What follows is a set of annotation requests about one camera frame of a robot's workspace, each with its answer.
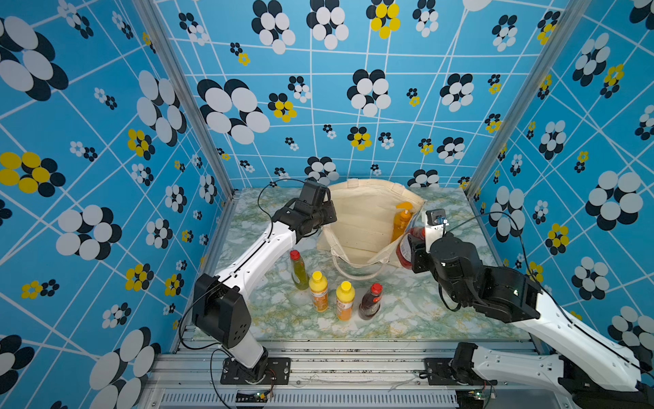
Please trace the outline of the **cream canvas shopping bag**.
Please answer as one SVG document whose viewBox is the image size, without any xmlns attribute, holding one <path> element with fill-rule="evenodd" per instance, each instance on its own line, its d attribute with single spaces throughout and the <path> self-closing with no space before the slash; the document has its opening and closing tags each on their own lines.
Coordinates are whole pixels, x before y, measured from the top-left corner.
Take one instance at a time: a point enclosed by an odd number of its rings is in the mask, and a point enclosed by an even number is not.
<svg viewBox="0 0 654 409">
<path fill-rule="evenodd" d="M 337 221 L 322 228 L 317 249 L 327 252 L 337 271 L 351 281 L 369 281 L 388 266 L 398 267 L 394 218 L 402 204 L 409 204 L 413 221 L 426 200 L 401 184 L 379 179 L 349 179 L 329 189 Z"/>
</svg>

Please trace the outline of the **orange pump dish soap bottle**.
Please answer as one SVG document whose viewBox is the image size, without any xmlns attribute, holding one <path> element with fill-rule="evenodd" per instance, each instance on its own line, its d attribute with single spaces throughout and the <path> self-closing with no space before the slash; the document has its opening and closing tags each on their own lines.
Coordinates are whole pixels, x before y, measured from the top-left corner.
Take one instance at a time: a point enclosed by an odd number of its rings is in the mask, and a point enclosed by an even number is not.
<svg viewBox="0 0 654 409">
<path fill-rule="evenodd" d="M 397 204 L 396 213 L 393 218 L 393 231 L 391 241 L 398 240 L 403 236 L 413 218 L 413 204 L 402 202 Z"/>
</svg>

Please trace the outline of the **dark red bottle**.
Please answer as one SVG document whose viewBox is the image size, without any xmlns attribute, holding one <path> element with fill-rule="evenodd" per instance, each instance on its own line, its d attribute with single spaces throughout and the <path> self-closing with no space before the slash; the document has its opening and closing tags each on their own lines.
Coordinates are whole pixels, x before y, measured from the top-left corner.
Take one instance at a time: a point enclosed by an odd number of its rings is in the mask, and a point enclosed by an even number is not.
<svg viewBox="0 0 654 409">
<path fill-rule="evenodd" d="M 364 294 L 358 309 L 359 317 L 362 320 L 371 320 L 379 312 L 382 295 L 383 285 L 379 283 L 373 284 Z"/>
<path fill-rule="evenodd" d="M 416 241 L 423 244 L 425 240 L 425 232 L 422 227 L 409 228 L 405 236 L 400 240 L 396 249 L 396 256 L 400 265 L 405 269 L 412 269 L 412 247 L 411 242 Z"/>
</svg>

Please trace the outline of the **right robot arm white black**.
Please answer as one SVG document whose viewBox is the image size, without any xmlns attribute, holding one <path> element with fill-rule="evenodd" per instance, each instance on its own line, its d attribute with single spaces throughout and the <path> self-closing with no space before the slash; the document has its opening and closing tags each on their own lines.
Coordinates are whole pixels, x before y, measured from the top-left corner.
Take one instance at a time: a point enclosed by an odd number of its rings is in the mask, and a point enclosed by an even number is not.
<svg viewBox="0 0 654 409">
<path fill-rule="evenodd" d="M 466 385 L 509 381 L 567 396 L 580 408 L 651 408 L 653 388 L 635 353 L 603 337 L 557 306 L 521 272 L 487 266 L 476 247 L 446 233 L 431 245 L 410 237 L 415 273 L 430 272 L 456 308 L 473 308 L 529 332 L 553 349 L 550 355 L 494 352 L 460 342 L 441 378 Z"/>
</svg>

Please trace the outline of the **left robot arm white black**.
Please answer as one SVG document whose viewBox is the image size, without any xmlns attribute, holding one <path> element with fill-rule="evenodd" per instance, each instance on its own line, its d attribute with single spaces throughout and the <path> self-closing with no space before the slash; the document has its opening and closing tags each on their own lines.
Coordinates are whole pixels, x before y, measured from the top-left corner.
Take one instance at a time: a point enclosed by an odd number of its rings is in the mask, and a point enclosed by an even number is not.
<svg viewBox="0 0 654 409">
<path fill-rule="evenodd" d="M 248 380 L 262 379 L 268 360 L 266 348 L 250 331 L 247 301 L 255 285 L 297 243 L 336 221 L 330 189 L 306 180 L 297 197 L 269 216 L 267 229 L 239 258 L 195 282 L 191 323 L 213 337 Z"/>
</svg>

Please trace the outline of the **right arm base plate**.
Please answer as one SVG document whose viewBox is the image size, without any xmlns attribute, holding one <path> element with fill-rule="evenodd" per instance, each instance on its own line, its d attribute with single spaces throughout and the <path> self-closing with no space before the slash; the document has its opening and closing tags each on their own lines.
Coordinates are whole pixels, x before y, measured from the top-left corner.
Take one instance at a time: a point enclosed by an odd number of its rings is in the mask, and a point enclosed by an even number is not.
<svg viewBox="0 0 654 409">
<path fill-rule="evenodd" d="M 481 378 L 473 370 L 472 362 L 449 358 L 425 358 L 423 363 L 424 373 L 430 385 L 487 386 L 497 383 Z"/>
</svg>

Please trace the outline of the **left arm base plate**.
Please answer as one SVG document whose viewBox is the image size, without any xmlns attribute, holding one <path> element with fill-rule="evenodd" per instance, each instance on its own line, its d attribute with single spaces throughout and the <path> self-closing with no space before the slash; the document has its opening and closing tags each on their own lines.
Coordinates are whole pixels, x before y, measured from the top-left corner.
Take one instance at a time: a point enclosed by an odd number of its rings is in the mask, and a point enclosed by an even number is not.
<svg viewBox="0 0 654 409">
<path fill-rule="evenodd" d="M 266 358 L 248 368 L 233 358 L 223 361 L 220 384 L 224 385 L 287 385 L 291 375 L 290 358 Z"/>
</svg>

